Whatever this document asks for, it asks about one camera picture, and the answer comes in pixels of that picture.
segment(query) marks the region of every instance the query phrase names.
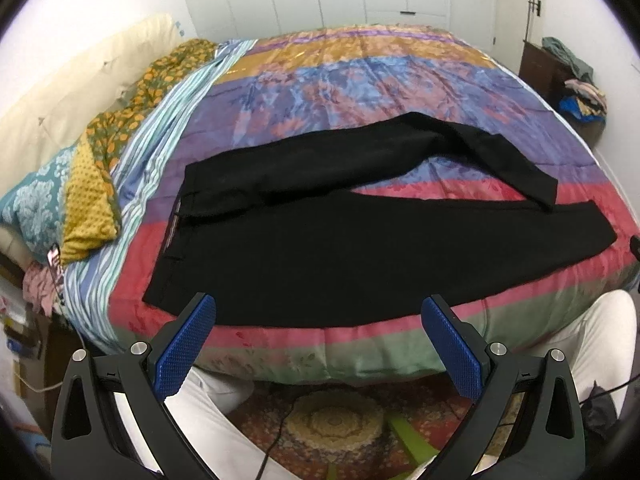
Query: striped sheet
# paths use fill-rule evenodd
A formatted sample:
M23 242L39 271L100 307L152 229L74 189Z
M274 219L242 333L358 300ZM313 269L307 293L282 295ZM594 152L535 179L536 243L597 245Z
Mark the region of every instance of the striped sheet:
M67 267L63 309L65 317L105 352L121 350L108 320L109 295L142 222L146 202L156 192L166 162L198 103L254 44L255 40L249 40L221 45L209 64L176 85L146 118L114 168L112 179L122 208L122 232L114 243L88 260Z

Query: blue gripper pad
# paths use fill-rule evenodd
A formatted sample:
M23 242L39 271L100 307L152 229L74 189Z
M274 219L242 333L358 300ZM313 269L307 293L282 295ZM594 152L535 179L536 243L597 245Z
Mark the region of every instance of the blue gripper pad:
M482 364L454 325L462 322L442 298L436 298L448 312L443 312L434 298L427 298L422 302L422 328L433 343L458 393L475 402L480 398L484 386Z
M149 355L148 368L156 399L163 401L178 393L215 323L216 302L199 293L178 319L158 332L151 345L161 353Z

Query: pant leg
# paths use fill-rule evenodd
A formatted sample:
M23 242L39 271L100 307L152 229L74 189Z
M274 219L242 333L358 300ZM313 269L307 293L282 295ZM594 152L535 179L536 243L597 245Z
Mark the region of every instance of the pant leg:
M193 449L220 480L255 478L264 459L264 453L236 429L216 407L207 394L212 381L201 381L199 376L202 373L194 373L192 370L180 391L167 397L165 406ZM136 424L127 397L124 394L114 396L124 427L140 457L140 462L152 471L159 471L158 462ZM300 480L271 458L262 478Z
M589 397L593 383L604 390L629 380L637 333L636 308L624 290L600 296L587 312L529 353L543 356L552 348L564 352L580 401ZM620 416L626 387L611 394Z
M223 415L231 413L254 392L254 382L224 374L212 374L192 368L191 373L200 380L204 393Z

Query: cable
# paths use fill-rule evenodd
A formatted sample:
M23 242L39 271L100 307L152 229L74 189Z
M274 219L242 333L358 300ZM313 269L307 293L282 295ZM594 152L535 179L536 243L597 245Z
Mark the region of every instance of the cable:
M530 9L530 16L531 16L531 30L529 30L529 25L527 25L527 34L529 35L529 37L527 38L527 41L529 41L530 38L530 33L533 30L533 22L536 20L535 17L533 16L533 13L536 10L536 0L531 0L531 9Z
M84 349L85 352L88 353L87 349L86 349L86 345L84 344L84 337L82 337L82 334L80 333L80 331L76 328L75 324L70 322L70 325L74 328L74 330L76 331L76 334L78 334L78 337L80 338L80 344L82 345L82 348Z
M583 405L585 402L588 402L588 400L593 400L593 399L597 399L598 397L603 397L605 395L609 395L612 394L613 392L616 392L618 390L621 390L622 388L624 388L625 386L629 386L632 382L637 381L638 379L640 379L640 374L631 377L626 383L624 384L620 384L620 386L616 386L615 388L612 388L610 390L607 390L606 392L600 392L599 394L595 394L591 397L587 397L586 399L584 399L580 405Z
M265 451L264 459L262 460L262 464L260 465L260 469L258 470L258 475L255 477L255 480L260 480L262 478L262 474L264 473L264 468L267 467L267 462L269 461L269 455L271 454L271 451L273 451L273 448L276 447L276 444L280 441L280 437L282 436L282 430L284 428L284 421L287 420L287 417L289 415L291 415L291 412L293 411L293 407L294 407L296 401L300 397L301 396L297 396L295 399L293 399L293 402L291 403L289 411L280 419L280 427L278 428L278 433L276 434L276 438L271 443L271 445L267 448L267 451Z
M54 384L53 386L47 386L46 388L34 388L33 386L31 386L27 381L25 381L18 372L16 372L14 370L14 375L16 377L18 377L18 379L20 379L25 386L27 386L28 389L30 389L32 392L35 392L37 394L43 394L44 392L50 392L51 390L57 390L60 386L62 386L62 384L64 383L64 381L58 383L58 384Z
M462 422L463 417L460 417L460 416L456 413L456 410L454 410L454 409L453 409L453 406L451 406L451 405L449 404L449 401L445 399L445 400L443 400L442 402L443 402L444 404L446 404L446 405L447 405L447 408L449 409L449 411L450 411L451 413L453 413L453 416L455 416L457 420L459 420L460 422Z

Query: pile of clothes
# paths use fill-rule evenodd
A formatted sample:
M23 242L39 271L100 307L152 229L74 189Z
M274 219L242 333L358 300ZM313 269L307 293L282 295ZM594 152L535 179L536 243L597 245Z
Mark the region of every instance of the pile of clothes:
M593 83L593 68L576 57L558 38L542 38L542 47L567 63L576 77L564 82L568 95L560 101L560 111L571 114L581 123L604 123L607 119L607 97Z
M60 312L60 302L56 285L49 267L33 260L24 271L22 280L22 296L24 301L33 305L33 311L51 317L53 312Z

